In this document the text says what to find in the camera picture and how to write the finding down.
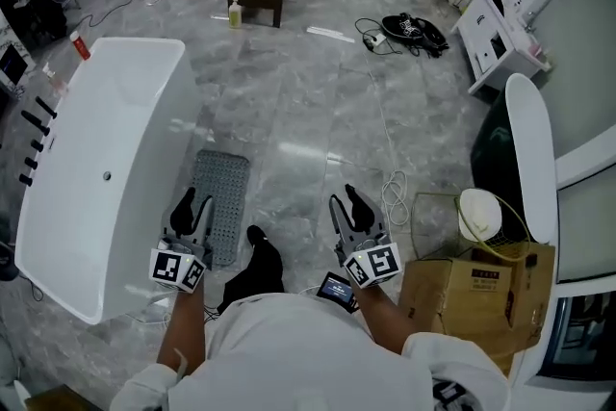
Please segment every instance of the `small screen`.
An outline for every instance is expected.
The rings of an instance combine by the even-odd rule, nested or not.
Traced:
[[[17,53],[15,47],[10,44],[6,52],[4,52],[2,59],[0,59],[0,68],[5,74],[7,74],[13,84],[16,85],[19,83],[19,79],[21,79],[21,76],[28,68],[28,65],[23,60],[21,55]]]
[[[335,296],[344,303],[349,303],[353,296],[353,289],[345,283],[328,277],[321,289],[326,295]]]

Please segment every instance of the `black shoe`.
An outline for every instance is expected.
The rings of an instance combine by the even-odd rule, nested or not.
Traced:
[[[255,226],[254,224],[248,226],[248,229],[246,230],[246,235],[248,236],[248,241],[252,245],[252,248],[254,248],[258,244],[262,244],[263,242],[268,241],[268,237],[266,237],[264,231],[259,228],[259,226]]]

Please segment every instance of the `white sleeve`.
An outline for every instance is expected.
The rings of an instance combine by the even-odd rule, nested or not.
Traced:
[[[475,343],[451,336],[418,332],[408,337],[402,356],[423,363],[432,379],[453,382],[471,393],[481,409],[509,409],[509,383],[499,368]]]
[[[154,364],[137,373],[124,384],[112,401],[110,411],[167,409],[167,391],[177,384],[177,373]]]

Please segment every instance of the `cardboard box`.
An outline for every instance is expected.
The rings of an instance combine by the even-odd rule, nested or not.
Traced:
[[[511,268],[459,259],[406,265],[398,306],[424,332],[473,341],[507,374],[516,347],[505,315]]]
[[[494,265],[511,267],[511,286],[506,316],[516,334],[516,351],[535,346],[541,337],[552,290],[555,248],[530,244],[523,262],[507,263],[490,253],[476,249],[473,258]]]

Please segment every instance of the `power strip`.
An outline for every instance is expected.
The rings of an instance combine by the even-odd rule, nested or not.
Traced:
[[[372,43],[372,46],[376,48],[383,41],[385,41],[385,35],[383,35],[382,33],[379,33],[378,35],[376,35],[376,40]]]

